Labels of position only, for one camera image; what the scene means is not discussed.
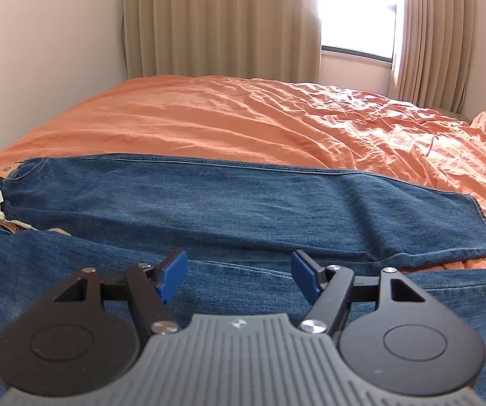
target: denim fabric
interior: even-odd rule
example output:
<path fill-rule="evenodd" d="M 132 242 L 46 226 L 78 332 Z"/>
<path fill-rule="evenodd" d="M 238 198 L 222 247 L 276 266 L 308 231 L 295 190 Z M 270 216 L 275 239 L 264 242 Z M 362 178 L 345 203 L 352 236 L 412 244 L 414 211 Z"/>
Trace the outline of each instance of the denim fabric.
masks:
<path fill-rule="evenodd" d="M 9 218 L 155 255 L 287 272 L 301 248 L 361 274 L 486 256 L 471 196 L 371 173 L 110 154 L 31 159 L 0 180 Z"/>
<path fill-rule="evenodd" d="M 29 160 L 0 186 L 8 218 L 73 235 L 0 228 L 0 328 L 76 269 L 120 272 L 174 246 L 191 258 L 170 304 L 183 325 L 193 313 L 298 322 L 309 306 L 287 273 L 296 248 L 359 274 L 486 255 L 470 196 L 369 173 L 105 155 Z M 486 270 L 412 277 L 486 342 Z M 108 309 L 128 319 L 124 304 Z M 355 304 L 353 316 L 368 309 Z M 486 369 L 478 392 L 486 398 Z"/>

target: triangular cutout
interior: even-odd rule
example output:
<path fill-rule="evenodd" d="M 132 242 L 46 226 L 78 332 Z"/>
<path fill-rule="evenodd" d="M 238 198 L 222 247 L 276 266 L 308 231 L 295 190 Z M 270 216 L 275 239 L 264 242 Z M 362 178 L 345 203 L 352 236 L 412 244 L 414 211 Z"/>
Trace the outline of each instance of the triangular cutout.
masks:
<path fill-rule="evenodd" d="M 411 289 L 401 279 L 391 281 L 391 299 L 396 302 L 425 302 L 425 299 Z"/>
<path fill-rule="evenodd" d="M 87 279 L 78 279 L 63 293 L 61 293 L 55 302 L 79 302 L 87 298 Z"/>

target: curtain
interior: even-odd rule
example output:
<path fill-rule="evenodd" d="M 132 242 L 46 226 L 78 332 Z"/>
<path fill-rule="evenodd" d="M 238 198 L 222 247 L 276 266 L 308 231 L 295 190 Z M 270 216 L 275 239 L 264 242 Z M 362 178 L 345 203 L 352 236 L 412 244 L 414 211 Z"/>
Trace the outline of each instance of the curtain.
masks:
<path fill-rule="evenodd" d="M 404 0 L 388 97 L 458 113 L 469 69 L 474 0 Z"/>
<path fill-rule="evenodd" d="M 318 79 L 318 0 L 123 0 L 123 17 L 130 78 Z"/>

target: orange bedding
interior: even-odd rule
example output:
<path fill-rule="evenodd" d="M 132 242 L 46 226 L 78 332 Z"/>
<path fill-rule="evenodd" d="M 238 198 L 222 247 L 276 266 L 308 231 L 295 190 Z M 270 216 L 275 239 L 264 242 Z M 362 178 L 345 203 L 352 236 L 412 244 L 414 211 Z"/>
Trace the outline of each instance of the orange bedding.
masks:
<path fill-rule="evenodd" d="M 0 153 L 145 153 L 371 171 L 472 194 L 486 215 L 486 113 L 467 123 L 334 86 L 210 76 L 127 81 Z M 486 259 L 445 268 L 486 268 Z"/>

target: window sill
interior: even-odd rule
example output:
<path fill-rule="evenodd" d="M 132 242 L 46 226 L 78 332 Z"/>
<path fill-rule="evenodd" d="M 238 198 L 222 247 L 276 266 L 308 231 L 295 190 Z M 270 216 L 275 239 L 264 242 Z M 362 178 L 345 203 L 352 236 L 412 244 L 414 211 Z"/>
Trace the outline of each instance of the window sill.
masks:
<path fill-rule="evenodd" d="M 378 59 L 367 58 L 364 56 L 353 55 L 350 53 L 330 52 L 329 50 L 322 50 L 322 56 L 331 56 L 332 58 L 346 59 L 348 61 L 359 61 L 361 63 L 366 63 L 370 65 L 375 65 L 377 67 L 385 67 L 387 69 L 391 69 L 391 63 L 380 61 Z"/>

